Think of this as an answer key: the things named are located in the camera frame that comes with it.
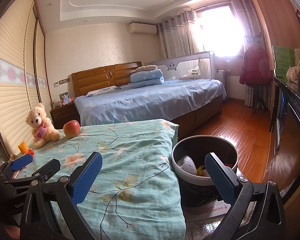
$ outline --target wardrobe door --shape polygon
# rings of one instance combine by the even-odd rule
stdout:
[[[30,103],[25,78],[25,36],[33,0],[15,0],[0,20],[0,136],[7,153],[32,139],[25,123]]]
[[[36,22],[37,19],[35,18],[34,11],[31,10],[29,14],[25,39],[26,84],[31,108],[39,103],[37,82],[34,74],[34,32]]]
[[[51,99],[48,90],[47,75],[44,59],[44,35],[39,21],[36,23],[35,44],[34,44],[35,73],[39,89],[40,100],[43,103],[47,117],[51,119]]]

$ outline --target floral bedsheet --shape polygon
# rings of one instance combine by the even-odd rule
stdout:
[[[99,239],[184,239],[186,225],[171,151],[178,125],[163,119],[81,127],[79,136],[62,138],[35,150],[34,161],[18,177],[29,177],[56,158],[61,170],[50,180],[70,175],[93,151],[103,165],[78,208]],[[70,232],[57,205],[56,217]]]

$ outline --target window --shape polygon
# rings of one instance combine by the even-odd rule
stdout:
[[[198,13],[204,50],[213,50],[216,56],[240,54],[244,30],[230,6],[222,6]]]

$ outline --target trash can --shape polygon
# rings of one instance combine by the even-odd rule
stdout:
[[[183,139],[172,149],[172,167],[178,177],[181,195],[181,206],[196,208],[220,197],[210,177],[190,174],[177,165],[177,161],[188,155],[196,168],[204,165],[204,158],[209,153],[218,158],[237,172],[238,153],[235,147],[223,138],[212,135],[196,135]]]

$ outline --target red puffer jacket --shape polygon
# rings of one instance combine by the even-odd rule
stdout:
[[[244,53],[239,83],[244,85],[270,85],[272,72],[265,49],[252,44]]]

